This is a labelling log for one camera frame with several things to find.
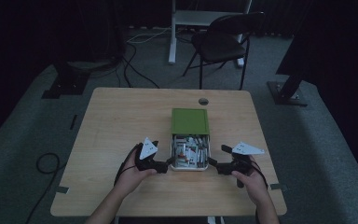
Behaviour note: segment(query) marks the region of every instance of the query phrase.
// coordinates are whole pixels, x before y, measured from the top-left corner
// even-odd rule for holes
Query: metal stand base
[[[62,85],[60,78],[56,77],[50,90],[43,93],[42,99],[59,99],[61,95],[81,95],[86,88],[90,73],[76,72],[76,80],[73,84]]]
[[[299,106],[308,105],[307,102],[304,100],[304,97],[300,89],[297,89],[296,93],[292,97],[286,99],[286,98],[282,98],[280,95],[280,91],[282,86],[284,85],[284,82],[269,81],[267,82],[267,84],[276,105],[299,105]]]

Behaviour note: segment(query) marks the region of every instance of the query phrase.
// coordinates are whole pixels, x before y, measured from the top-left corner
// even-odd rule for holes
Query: forearm
[[[270,197],[264,202],[257,204],[256,208],[260,224],[279,224],[275,206]]]
[[[86,220],[86,224],[98,223],[111,223],[115,217],[118,208],[121,206],[124,197],[120,196],[115,189],[112,189],[103,201],[98,205],[97,209]]]

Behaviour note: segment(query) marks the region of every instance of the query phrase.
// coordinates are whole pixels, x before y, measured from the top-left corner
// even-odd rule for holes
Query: cable
[[[45,158],[46,156],[53,156],[55,159],[56,159],[56,167],[54,170],[52,171],[44,171],[40,168],[40,161]],[[39,173],[41,174],[44,174],[44,175],[50,175],[50,174],[53,174],[53,177],[51,178],[49,184],[48,184],[48,187],[45,189],[45,192],[42,194],[42,196],[39,198],[39,200],[37,201],[37,203],[34,205],[30,215],[28,216],[27,220],[26,220],[26,224],[30,222],[31,220],[31,217],[32,215],[34,214],[34,211],[36,210],[36,207],[40,204],[40,202],[42,201],[42,199],[46,196],[46,194],[48,193],[48,191],[50,190],[56,176],[57,176],[57,173],[66,166],[66,163],[64,163],[62,166],[60,166],[61,163],[60,163],[60,157],[57,156],[57,154],[55,153],[52,153],[52,152],[49,152],[49,153],[45,153],[43,154],[42,156],[40,156],[37,161],[36,161],[36,169]]]
[[[130,156],[132,154],[133,151],[135,151],[136,149],[138,149],[138,145],[136,145],[133,149],[131,149],[130,153],[127,155],[126,159],[121,163],[120,168],[118,168],[116,177],[115,177],[115,183],[113,184],[113,186],[117,183],[118,179],[120,178],[121,174],[124,173],[124,171],[130,169],[130,168],[134,168],[135,165],[128,167],[124,170],[122,170],[124,168],[124,166],[126,165],[127,161],[130,159]]]
[[[133,88],[133,86],[131,85],[130,80],[128,79],[128,76],[127,76],[127,68],[128,68],[128,66],[131,67],[132,70],[133,70],[135,73],[137,73],[139,76],[141,76],[141,77],[143,77],[144,79],[150,81],[151,83],[153,83],[153,85],[155,85],[155,86],[159,89],[159,86],[158,86],[158,84],[156,84],[156,82],[154,82],[152,79],[150,79],[150,78],[148,78],[148,77],[142,75],[140,72],[138,72],[138,71],[131,65],[131,61],[132,61],[133,57],[134,57],[135,54],[136,54],[136,47],[133,46],[133,45],[130,44],[130,43],[127,43],[127,44],[128,44],[129,46],[133,47],[133,49],[134,49],[134,52],[133,52],[131,58],[130,58],[128,61],[123,57],[123,60],[126,62],[126,65],[125,65],[125,67],[124,67],[124,78],[126,79],[127,84],[129,85],[129,87],[130,87],[130,88]]]
[[[258,166],[258,164],[255,161],[252,161],[252,163],[254,163],[257,166],[257,167],[255,167],[251,164],[251,166],[254,168],[254,170],[256,170],[261,175],[261,177],[263,177],[264,183],[266,184],[266,188],[268,189],[269,184],[267,183],[266,177],[263,175],[263,173],[261,173],[260,166]]]
[[[114,72],[116,72],[116,74],[117,74],[117,70],[118,70],[118,68],[121,66],[122,59],[120,59],[118,62],[114,62],[113,60],[111,60],[111,61],[112,61],[111,64],[116,64],[116,67],[115,67],[115,69],[114,69],[113,71],[106,70],[107,72],[106,72],[105,74],[98,75],[98,76],[95,76],[95,77],[90,76],[89,78],[106,77],[106,76],[108,76],[108,75],[110,75],[110,74],[113,74]]]
[[[171,26],[165,28],[162,32],[160,32],[160,33],[158,33],[158,34],[140,34],[140,35],[136,35],[136,36],[130,38],[129,40],[127,40],[127,43],[130,43],[130,44],[143,44],[143,43],[146,43],[147,41],[153,39],[154,37],[164,34],[164,33],[165,33],[168,29],[170,29],[170,28],[171,28]],[[146,36],[152,35],[152,36],[149,37],[149,38],[147,38],[147,39],[144,40],[144,41],[138,41],[138,42],[132,41],[133,39],[138,38],[139,36],[143,36],[143,35],[146,35]]]
[[[115,73],[116,73],[116,77],[117,77],[117,81],[118,81],[118,86],[121,87],[121,79],[120,79],[120,76],[118,75],[118,72],[117,72],[118,69],[116,69]]]
[[[121,57],[117,57],[117,58],[111,58],[109,59],[109,63],[104,63],[101,65],[97,65],[95,67],[91,67],[91,68],[81,68],[81,67],[76,67],[72,64],[69,64],[69,66],[71,66],[71,68],[75,71],[78,72],[85,72],[85,73],[93,73],[93,72],[99,72],[99,71],[109,71],[112,68],[116,68],[117,65],[122,61]]]

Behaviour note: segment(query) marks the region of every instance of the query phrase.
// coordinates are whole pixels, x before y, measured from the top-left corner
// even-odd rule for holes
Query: black cable
[[[45,158],[46,156],[53,156],[56,159],[56,166],[55,169],[52,171],[44,171],[40,168],[40,161]],[[53,174],[53,177],[50,180],[50,183],[48,184],[48,187],[45,189],[45,192],[43,192],[42,196],[39,198],[39,200],[37,201],[37,203],[34,205],[34,208],[32,209],[30,215],[27,218],[27,221],[25,222],[26,224],[30,222],[32,215],[34,214],[34,211],[36,210],[36,207],[40,204],[40,202],[42,201],[42,199],[46,196],[46,194],[48,193],[48,191],[50,190],[56,176],[57,173],[66,166],[66,163],[64,163],[62,166],[61,162],[60,162],[60,157],[57,156],[57,154],[52,153],[52,152],[48,152],[43,154],[42,156],[40,156],[37,161],[36,161],[36,169],[39,173],[44,174],[44,175],[50,175]]]
[[[249,163],[249,162],[247,162],[247,161],[242,161],[242,162],[245,162],[246,164],[248,164],[249,166],[251,166],[254,170],[256,170],[256,171],[261,175],[261,177],[263,177],[264,183],[266,184],[266,188],[268,189],[268,188],[269,188],[269,184],[267,183],[267,179],[266,179],[266,177],[263,175],[263,173],[261,172],[260,166],[257,164],[257,162],[255,162],[255,161],[251,161],[251,163]]]
[[[130,156],[132,154],[133,151],[135,151],[136,149],[138,149],[138,145],[136,145],[133,149],[131,149],[130,153],[127,155],[126,159],[121,163],[120,168],[118,168],[116,177],[115,177],[115,183],[113,184],[113,186],[117,183],[118,179],[120,178],[121,174],[123,174],[124,171],[130,169],[130,168],[134,168],[135,166],[131,166],[128,167],[126,169],[123,170],[124,166],[126,165],[127,161],[130,159]]]
[[[130,43],[127,43],[127,44],[128,44],[129,46],[133,47],[133,49],[134,49],[134,52],[133,52],[131,58],[130,58],[128,61],[127,61],[125,58],[123,58],[123,60],[126,62],[126,65],[125,65],[125,68],[124,68],[124,78],[126,79],[128,85],[129,85],[129,87],[132,88],[132,85],[130,84],[130,81],[129,81],[128,77],[127,77],[127,68],[128,68],[128,66],[130,66],[130,67],[132,68],[132,70],[133,70],[135,73],[137,73],[139,76],[141,76],[141,77],[143,77],[144,79],[150,81],[151,83],[153,83],[153,85],[155,85],[155,86],[159,89],[159,86],[158,86],[158,84],[156,84],[156,82],[154,82],[152,79],[150,79],[150,78],[148,78],[148,77],[142,75],[140,72],[138,72],[138,71],[132,66],[131,61],[132,61],[133,57],[134,57],[135,54],[136,54],[136,47],[133,46],[133,45],[130,44]]]
[[[81,68],[81,67],[76,67],[75,65],[69,64],[69,66],[77,72],[83,72],[83,73],[93,73],[93,72],[100,72],[100,71],[109,71],[112,68],[117,68],[118,64],[121,63],[122,58],[121,57],[117,57],[117,58],[110,58],[109,59],[109,63],[104,63],[101,65],[97,65],[95,67],[91,67],[91,68]]]
[[[113,71],[109,71],[109,70],[112,68],[112,66],[111,66],[109,69],[106,69],[106,74],[98,75],[98,76],[95,76],[95,77],[90,76],[89,78],[106,77],[106,76],[108,76],[108,75],[110,75],[110,74],[113,74],[113,73],[115,73],[115,72],[116,72],[116,74],[117,74],[117,70],[118,70],[118,68],[121,66],[121,62],[122,62],[122,59],[120,59],[120,61],[118,61],[118,62],[113,62],[113,60],[112,60],[112,61],[111,61],[111,64],[115,64],[115,65],[116,65],[116,67],[115,67],[115,69],[114,69]]]
[[[117,77],[117,81],[118,81],[118,86],[121,87],[121,79],[120,79],[120,76],[119,76],[117,70],[118,69],[116,69],[115,73],[116,73],[116,77]]]

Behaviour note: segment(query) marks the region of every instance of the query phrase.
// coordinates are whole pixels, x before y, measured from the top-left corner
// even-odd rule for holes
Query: wooden table
[[[199,98],[208,99],[200,105]],[[89,216],[113,187],[120,164],[145,137],[158,140],[156,161],[170,157],[172,108],[205,108],[211,132],[212,158],[230,161],[222,144],[240,141],[263,148],[255,156],[269,184],[278,183],[266,141],[247,91],[152,90],[98,88],[92,94],[60,186],[53,216]],[[286,205],[279,189],[269,191],[279,215]],[[148,177],[121,205],[120,217],[247,216],[255,206],[231,175],[175,172]]]

